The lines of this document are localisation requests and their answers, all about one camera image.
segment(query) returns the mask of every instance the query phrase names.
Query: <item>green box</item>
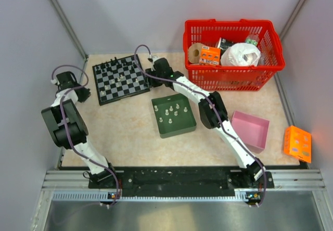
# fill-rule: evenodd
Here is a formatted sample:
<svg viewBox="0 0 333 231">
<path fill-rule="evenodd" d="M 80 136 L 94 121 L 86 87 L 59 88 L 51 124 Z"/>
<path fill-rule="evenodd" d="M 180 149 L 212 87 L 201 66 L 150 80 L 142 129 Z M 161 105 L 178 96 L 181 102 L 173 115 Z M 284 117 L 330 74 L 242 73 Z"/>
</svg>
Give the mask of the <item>green box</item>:
<svg viewBox="0 0 333 231">
<path fill-rule="evenodd" d="M 176 94 L 155 98 L 151 100 L 151 103 L 161 138 L 181 135 L 196 129 L 196 120 L 189 101 L 184 95 Z M 165 115 L 165 110 L 170 110 L 170 106 L 173 107 L 173 111 L 169 111 L 169 115 Z"/>
</svg>

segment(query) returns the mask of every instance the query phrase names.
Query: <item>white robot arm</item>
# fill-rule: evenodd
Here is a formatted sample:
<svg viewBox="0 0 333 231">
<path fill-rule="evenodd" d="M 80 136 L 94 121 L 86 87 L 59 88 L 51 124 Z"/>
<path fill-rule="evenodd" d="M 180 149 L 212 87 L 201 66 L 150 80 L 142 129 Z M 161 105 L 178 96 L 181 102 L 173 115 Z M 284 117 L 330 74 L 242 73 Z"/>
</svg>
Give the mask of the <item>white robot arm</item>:
<svg viewBox="0 0 333 231">
<path fill-rule="evenodd" d="M 89 167 L 90 179 L 98 184 L 98 182 L 110 176 L 110 173 L 108 173 L 105 168 L 112 169 L 113 171 L 114 168 L 104 156 L 98 153 L 88 139 L 88 129 L 75 107 L 78 101 L 83 102 L 88 99 L 90 96 L 89 89 L 81 88 L 67 92 L 79 85 L 76 82 L 74 74 L 71 72 L 58 74 L 57 79 L 54 80 L 53 83 L 56 83 L 59 89 L 56 93 L 56 99 L 49 108 L 42 110 L 42 117 L 44 118 L 50 135 L 58 147 L 72 149 L 68 141 L 68 133 L 66 132 L 60 111 L 60 100 L 64 97 L 62 105 L 69 134 L 73 142 L 74 152 L 80 154 L 81 159 Z"/>
<path fill-rule="evenodd" d="M 152 77 L 158 77 L 165 80 L 150 79 L 149 83 L 153 87 L 164 84 L 176 92 L 179 92 L 198 105 L 200 111 L 201 122 L 205 127 L 213 129 L 219 137 L 228 145 L 229 149 L 233 152 L 237 159 L 240 168 L 246 169 L 252 181 L 257 181 L 265 171 L 265 167 L 261 161 L 255 157 L 254 154 L 245 146 L 243 141 L 239 138 L 233 129 L 228 117 L 227 111 L 224 107 L 221 96 L 218 92 L 209 93 L 199 86 L 189 81 L 183 74 L 176 71 L 173 72 L 165 58 L 153 56 L 149 59 L 153 67 L 147 69 L 146 73 Z M 220 116 L 222 125 L 213 111 L 212 105 Z"/>
</svg>

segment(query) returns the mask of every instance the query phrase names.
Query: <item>small orange box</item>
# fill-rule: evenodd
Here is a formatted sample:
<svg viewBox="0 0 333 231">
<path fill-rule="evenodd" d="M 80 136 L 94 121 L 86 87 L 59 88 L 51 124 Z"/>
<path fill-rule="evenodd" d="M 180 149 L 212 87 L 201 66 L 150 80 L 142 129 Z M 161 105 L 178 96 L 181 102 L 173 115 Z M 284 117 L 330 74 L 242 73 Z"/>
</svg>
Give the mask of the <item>small orange box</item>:
<svg viewBox="0 0 333 231">
<path fill-rule="evenodd" d="M 295 126 L 285 132 L 284 153 L 311 163 L 311 134 Z"/>
<path fill-rule="evenodd" d="M 200 52 L 200 65 L 214 65 L 218 66 L 220 64 L 221 49 L 203 46 Z"/>
</svg>

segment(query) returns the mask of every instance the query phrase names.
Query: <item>plastic bag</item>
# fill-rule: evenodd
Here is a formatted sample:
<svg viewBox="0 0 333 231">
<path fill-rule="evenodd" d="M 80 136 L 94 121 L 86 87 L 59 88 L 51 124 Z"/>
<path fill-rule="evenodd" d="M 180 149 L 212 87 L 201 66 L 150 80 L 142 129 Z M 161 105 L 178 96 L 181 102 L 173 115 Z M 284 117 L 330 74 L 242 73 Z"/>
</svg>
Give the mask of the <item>plastic bag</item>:
<svg viewBox="0 0 333 231">
<path fill-rule="evenodd" d="M 223 66 L 257 66 L 259 49 L 248 43 L 237 43 L 229 47 L 221 57 Z"/>
</svg>

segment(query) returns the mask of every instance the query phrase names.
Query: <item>pink tray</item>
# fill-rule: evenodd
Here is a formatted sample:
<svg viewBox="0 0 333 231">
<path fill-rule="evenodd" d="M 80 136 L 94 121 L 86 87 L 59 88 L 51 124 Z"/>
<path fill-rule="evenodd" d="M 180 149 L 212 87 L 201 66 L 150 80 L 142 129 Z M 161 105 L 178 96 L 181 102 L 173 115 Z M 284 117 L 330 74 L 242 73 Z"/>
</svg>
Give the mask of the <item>pink tray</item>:
<svg viewBox="0 0 333 231">
<path fill-rule="evenodd" d="M 249 150 L 260 153 L 265 149 L 270 122 L 235 110 L 231 125 Z"/>
</svg>

